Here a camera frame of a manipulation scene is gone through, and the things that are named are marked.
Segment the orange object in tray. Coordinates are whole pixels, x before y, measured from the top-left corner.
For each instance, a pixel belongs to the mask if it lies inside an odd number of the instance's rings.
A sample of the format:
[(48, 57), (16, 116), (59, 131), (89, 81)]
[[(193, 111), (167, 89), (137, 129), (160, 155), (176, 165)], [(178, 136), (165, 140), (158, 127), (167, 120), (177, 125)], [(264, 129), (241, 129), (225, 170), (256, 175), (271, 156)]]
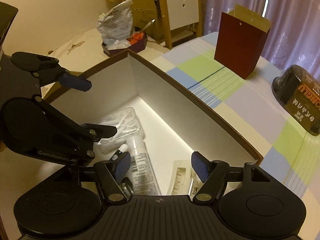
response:
[(144, 33), (143, 32), (135, 32), (133, 33), (127, 40), (131, 45), (139, 42), (144, 38)]

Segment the dark red tray box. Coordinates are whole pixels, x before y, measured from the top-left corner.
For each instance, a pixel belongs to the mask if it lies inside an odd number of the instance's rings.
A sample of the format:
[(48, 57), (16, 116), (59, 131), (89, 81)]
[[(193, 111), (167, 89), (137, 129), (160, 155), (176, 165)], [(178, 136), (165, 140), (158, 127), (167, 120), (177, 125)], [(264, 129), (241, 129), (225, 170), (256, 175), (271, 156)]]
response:
[(109, 44), (109, 45), (102, 43), (101, 46), (103, 48), (104, 53), (108, 56), (114, 56), (127, 49), (135, 53), (143, 51), (146, 48), (148, 37), (146, 32), (144, 31), (140, 31), (140, 32), (144, 33), (144, 38), (133, 45), (129, 43), (129, 41), (127, 40), (128, 38), (126, 40), (116, 40), (113, 44)]

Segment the large brown cardboard box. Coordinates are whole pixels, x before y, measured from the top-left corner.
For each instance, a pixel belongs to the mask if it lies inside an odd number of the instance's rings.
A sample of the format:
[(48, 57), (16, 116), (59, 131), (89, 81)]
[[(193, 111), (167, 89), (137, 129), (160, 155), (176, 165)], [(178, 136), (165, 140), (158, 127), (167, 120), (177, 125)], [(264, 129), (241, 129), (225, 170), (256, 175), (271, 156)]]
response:
[(99, 123), (132, 107), (142, 124), (162, 194), (169, 190), (174, 161), (189, 160), (194, 151), (231, 166), (263, 160), (237, 128), (136, 53), (124, 51), (89, 68), (82, 77), (91, 81), (89, 91), (54, 84), (45, 100), (79, 124)]

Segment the blue white cream tube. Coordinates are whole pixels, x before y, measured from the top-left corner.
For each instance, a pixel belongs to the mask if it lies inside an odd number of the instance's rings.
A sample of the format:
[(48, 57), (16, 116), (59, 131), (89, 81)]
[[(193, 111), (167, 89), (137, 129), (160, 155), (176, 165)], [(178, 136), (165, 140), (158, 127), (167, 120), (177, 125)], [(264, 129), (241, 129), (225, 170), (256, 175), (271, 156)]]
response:
[(130, 178), (134, 194), (160, 196), (161, 191), (143, 137), (140, 135), (129, 137), (127, 145), (131, 155)]

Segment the clear dental floss box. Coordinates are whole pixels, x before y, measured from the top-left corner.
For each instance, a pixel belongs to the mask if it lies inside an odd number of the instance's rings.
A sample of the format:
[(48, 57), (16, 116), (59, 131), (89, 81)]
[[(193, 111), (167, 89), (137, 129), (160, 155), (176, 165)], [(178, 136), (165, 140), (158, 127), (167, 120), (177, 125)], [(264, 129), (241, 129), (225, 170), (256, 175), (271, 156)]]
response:
[(140, 135), (143, 139), (145, 137), (142, 124), (133, 107), (127, 107), (104, 116), (98, 124), (114, 126), (117, 129), (114, 136), (100, 139), (94, 144), (93, 149), (99, 154), (107, 154), (117, 149), (122, 144), (127, 143), (127, 140), (132, 136)]

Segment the dark red paper bag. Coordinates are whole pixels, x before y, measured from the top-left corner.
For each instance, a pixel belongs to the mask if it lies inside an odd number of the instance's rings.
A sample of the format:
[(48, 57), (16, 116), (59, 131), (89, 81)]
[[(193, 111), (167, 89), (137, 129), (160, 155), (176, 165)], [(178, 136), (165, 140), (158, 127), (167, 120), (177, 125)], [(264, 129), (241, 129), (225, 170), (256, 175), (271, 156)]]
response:
[(246, 79), (257, 65), (270, 29), (270, 20), (236, 4), (221, 14), (214, 59)]

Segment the brown cardboard box on chair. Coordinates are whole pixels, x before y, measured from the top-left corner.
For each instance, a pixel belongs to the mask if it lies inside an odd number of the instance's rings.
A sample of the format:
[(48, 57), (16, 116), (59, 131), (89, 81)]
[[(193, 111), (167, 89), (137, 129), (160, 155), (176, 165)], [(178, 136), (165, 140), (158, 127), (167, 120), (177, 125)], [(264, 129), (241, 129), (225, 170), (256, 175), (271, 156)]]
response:
[(151, 20), (155, 20), (145, 29), (148, 36), (158, 43), (164, 42), (161, 12), (154, 0), (132, 0), (133, 26), (142, 30)]

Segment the black plastic food container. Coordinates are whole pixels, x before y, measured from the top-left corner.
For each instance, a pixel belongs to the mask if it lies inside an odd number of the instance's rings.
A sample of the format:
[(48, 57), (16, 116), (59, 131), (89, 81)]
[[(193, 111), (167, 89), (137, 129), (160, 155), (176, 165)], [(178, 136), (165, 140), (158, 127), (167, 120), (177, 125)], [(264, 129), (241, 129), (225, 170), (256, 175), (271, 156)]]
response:
[(319, 82), (293, 64), (272, 82), (280, 105), (311, 135), (319, 135)]

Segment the white plastic clip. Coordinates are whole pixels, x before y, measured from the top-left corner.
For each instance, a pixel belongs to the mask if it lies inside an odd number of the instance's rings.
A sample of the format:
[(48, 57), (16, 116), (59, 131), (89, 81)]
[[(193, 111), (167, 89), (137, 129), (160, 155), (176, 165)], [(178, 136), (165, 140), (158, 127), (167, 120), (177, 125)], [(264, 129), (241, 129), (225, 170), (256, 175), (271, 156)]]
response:
[(167, 195), (188, 195), (191, 199), (198, 193), (203, 183), (191, 167), (189, 160), (173, 162), (171, 180)]

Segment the purple curtain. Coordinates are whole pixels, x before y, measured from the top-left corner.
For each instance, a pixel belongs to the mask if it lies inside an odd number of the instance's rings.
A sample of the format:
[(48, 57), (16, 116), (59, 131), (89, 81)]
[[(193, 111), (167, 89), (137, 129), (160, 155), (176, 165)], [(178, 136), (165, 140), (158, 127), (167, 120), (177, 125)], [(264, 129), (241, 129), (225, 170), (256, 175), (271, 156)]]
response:
[(202, 0), (204, 34), (217, 32), (222, 12), (236, 4), (271, 21), (262, 57), (281, 70), (297, 64), (319, 79), (319, 0)]

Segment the checkered tablecloth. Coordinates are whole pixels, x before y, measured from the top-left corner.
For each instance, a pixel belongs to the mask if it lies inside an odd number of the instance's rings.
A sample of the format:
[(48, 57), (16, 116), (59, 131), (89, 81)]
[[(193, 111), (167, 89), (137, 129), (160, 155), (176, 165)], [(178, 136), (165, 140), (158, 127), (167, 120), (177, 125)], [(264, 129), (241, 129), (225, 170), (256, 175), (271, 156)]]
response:
[(271, 83), (281, 72), (264, 58), (242, 79), (214, 60), (217, 33), (182, 44), (153, 64), (232, 125), (262, 156), (262, 168), (303, 200), (319, 200), (319, 137), (277, 102)]

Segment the crumpled white plastic bag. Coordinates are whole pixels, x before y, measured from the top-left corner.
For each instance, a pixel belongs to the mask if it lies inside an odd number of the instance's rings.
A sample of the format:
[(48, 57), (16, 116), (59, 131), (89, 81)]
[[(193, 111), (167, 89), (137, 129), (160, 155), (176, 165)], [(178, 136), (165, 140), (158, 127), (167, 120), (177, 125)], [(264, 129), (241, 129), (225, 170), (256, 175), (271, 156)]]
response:
[(117, 40), (125, 40), (133, 33), (132, 0), (125, 0), (113, 7), (108, 13), (100, 15), (97, 30), (103, 43), (110, 45)]

